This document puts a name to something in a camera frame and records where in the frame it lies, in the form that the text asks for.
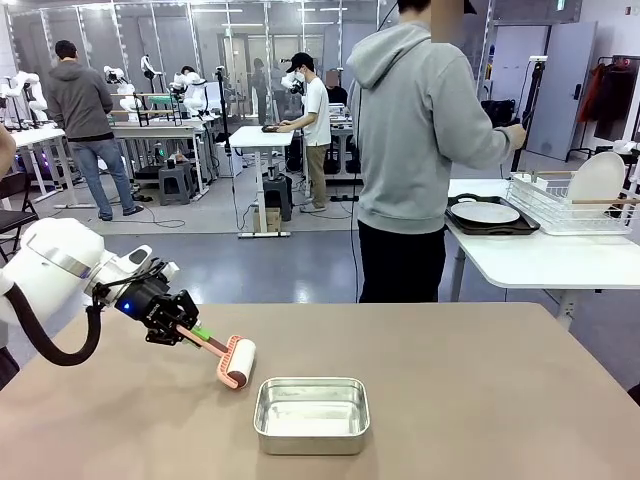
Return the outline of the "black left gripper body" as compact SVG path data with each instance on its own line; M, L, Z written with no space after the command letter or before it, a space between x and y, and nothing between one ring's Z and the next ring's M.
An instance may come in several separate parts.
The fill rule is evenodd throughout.
M116 301L115 308L150 330L174 331L175 305L165 277L150 277L130 283Z

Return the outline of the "person's right hand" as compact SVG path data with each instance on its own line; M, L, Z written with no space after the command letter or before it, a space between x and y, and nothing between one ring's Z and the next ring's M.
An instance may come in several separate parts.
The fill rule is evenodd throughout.
M522 124L509 125L504 128L504 132L509 138L510 148L512 150L516 151L523 147L526 141L527 131Z

